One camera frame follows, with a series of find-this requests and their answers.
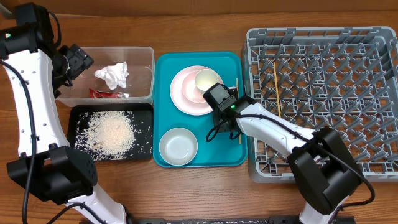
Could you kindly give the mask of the small pink plate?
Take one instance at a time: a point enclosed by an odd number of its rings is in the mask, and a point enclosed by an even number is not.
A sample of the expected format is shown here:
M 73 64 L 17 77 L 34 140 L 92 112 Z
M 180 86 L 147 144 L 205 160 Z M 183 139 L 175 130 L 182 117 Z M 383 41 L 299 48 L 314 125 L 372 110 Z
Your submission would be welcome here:
M 203 94 L 205 92 L 199 91 L 195 86 L 195 75 L 197 72 L 191 72 L 183 79 L 182 91 L 188 100 L 194 103 L 204 103 Z

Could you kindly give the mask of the wooden chopstick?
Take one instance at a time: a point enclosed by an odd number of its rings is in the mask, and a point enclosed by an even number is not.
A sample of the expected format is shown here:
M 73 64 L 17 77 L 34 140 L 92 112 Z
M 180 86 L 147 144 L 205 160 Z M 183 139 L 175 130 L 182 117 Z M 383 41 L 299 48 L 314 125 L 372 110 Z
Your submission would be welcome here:
M 236 78 L 236 93 L 237 93 L 237 97 L 239 99 L 239 80 L 238 78 Z M 241 140 L 241 135 L 239 134 L 238 136 L 238 141 L 239 141 L 239 145 L 242 144 L 242 140 Z
M 273 62 L 273 69 L 274 69 L 274 85 L 275 85 L 275 92 L 276 92 L 277 111 L 278 111 L 278 116 L 281 118 L 282 115 L 281 115 L 280 100 L 279 100 L 279 86 L 278 86 L 275 62 Z

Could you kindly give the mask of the red snack wrapper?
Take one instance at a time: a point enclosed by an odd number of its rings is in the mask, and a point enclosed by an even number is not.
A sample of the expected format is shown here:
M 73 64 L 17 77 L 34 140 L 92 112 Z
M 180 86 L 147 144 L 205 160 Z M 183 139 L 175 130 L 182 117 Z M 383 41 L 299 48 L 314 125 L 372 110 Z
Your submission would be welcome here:
M 99 90 L 89 89 L 90 97 L 91 98 L 128 98 L 128 93 L 121 93 L 121 92 L 105 92 Z

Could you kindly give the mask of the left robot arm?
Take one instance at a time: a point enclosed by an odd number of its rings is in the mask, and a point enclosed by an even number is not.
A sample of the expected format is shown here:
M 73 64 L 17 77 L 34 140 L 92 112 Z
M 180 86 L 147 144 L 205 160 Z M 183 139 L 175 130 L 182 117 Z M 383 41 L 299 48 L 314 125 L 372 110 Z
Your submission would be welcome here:
M 19 122 L 18 159 L 9 177 L 43 202 L 74 208 L 92 223 L 134 223 L 124 205 L 98 184 L 91 156 L 70 146 L 55 100 L 61 86 L 93 64 L 79 46 L 61 43 L 55 15 L 32 2 L 15 8 L 16 26 L 1 31 L 1 64 L 10 79 Z

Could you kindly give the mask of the white paper cup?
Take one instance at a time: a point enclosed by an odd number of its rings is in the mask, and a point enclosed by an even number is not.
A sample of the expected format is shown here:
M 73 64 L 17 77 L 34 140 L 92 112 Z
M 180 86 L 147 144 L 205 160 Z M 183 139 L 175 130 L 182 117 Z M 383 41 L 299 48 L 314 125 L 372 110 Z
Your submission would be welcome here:
M 195 86 L 202 92 L 206 92 L 218 81 L 218 74 L 212 69 L 199 70 L 195 75 Z

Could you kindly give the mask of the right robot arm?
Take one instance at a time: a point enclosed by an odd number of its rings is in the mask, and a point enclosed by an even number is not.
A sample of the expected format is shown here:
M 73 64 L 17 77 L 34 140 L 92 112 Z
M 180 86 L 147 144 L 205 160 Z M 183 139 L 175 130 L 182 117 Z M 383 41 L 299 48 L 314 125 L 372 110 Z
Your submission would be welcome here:
M 250 96 L 238 98 L 220 83 L 203 97 L 215 117 L 206 141 L 225 128 L 230 139 L 240 134 L 256 138 L 288 160 L 306 201 L 298 216 L 300 223 L 332 223 L 345 200 L 364 182 L 363 173 L 334 129 L 316 131 L 297 126 L 272 114 Z

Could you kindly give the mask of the white tissue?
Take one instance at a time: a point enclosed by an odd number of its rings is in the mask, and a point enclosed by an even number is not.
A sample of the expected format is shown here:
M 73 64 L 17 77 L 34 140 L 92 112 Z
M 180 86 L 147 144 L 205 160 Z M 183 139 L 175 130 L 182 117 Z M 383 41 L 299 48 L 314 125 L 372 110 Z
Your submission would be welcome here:
M 104 67 L 95 71 L 94 76 L 104 80 L 110 90 L 115 90 L 117 87 L 125 88 L 127 85 L 126 77 L 129 76 L 127 63 L 117 63 Z

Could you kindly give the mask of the grey bowl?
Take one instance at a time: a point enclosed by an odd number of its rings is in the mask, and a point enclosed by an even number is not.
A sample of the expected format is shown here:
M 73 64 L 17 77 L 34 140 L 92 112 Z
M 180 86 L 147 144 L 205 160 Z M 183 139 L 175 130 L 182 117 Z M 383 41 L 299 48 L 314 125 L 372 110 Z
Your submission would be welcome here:
M 188 129 L 170 129 L 160 139 L 160 156 L 172 166 L 187 165 L 195 158 L 197 152 L 198 141 Z

